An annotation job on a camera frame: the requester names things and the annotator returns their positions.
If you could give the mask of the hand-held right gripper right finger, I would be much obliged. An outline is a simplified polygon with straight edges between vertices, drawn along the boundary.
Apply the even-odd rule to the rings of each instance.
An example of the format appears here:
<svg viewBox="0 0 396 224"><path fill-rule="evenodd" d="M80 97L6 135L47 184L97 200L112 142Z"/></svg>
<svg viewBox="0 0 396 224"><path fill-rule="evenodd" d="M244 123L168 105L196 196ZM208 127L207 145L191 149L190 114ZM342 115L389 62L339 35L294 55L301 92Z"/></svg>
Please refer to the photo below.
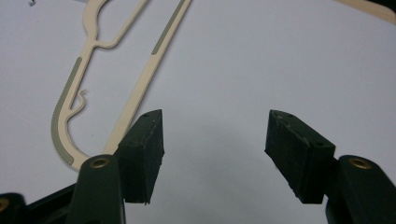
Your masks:
<svg viewBox="0 0 396 224"><path fill-rule="evenodd" d="M265 153L304 204L321 204L328 224L396 224L396 186L375 162L334 157L335 145L296 116L269 112Z"/></svg>

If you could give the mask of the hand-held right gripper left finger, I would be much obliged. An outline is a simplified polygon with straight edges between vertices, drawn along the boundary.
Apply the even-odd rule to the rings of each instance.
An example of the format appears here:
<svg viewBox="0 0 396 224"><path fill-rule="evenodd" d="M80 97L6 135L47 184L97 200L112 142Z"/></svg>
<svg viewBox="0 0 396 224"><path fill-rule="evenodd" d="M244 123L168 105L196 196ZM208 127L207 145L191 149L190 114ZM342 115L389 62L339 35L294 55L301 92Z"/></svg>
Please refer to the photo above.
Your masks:
<svg viewBox="0 0 396 224"><path fill-rule="evenodd" d="M112 155L85 161L65 224L125 224L126 203L149 203L163 162L163 112L150 111Z"/></svg>

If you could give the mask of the beige plastic clothes hanger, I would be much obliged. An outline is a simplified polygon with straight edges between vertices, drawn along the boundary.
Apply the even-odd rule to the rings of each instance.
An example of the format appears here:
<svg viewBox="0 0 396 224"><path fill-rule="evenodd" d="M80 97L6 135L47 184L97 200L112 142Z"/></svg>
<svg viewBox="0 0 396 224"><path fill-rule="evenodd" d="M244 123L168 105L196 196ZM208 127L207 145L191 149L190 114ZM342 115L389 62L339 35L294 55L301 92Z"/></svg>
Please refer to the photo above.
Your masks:
<svg viewBox="0 0 396 224"><path fill-rule="evenodd" d="M88 0L87 6L84 8L82 21L87 35L86 41L64 85L64 89L62 90L54 108L50 122L50 135L56 152L66 165L75 170L80 169L83 162L88 160L90 156L79 149L73 142L69 133L68 121L79 113L86 104L86 98L84 96L85 91L79 86L84 78L92 53L98 48L112 49L116 47L134 21L138 18L149 0L140 0L115 37L109 42L104 42L98 39L98 16L101 8L107 1L108 0ZM106 142L104 147L104 152L106 154L112 154L116 151L118 143L129 130L135 113L149 87L149 83L154 77L163 56L177 31L177 27L180 25L190 4L191 0L179 0L171 18L168 23L166 23L161 36L150 53L150 57L142 74L137 80L128 101Z"/></svg>

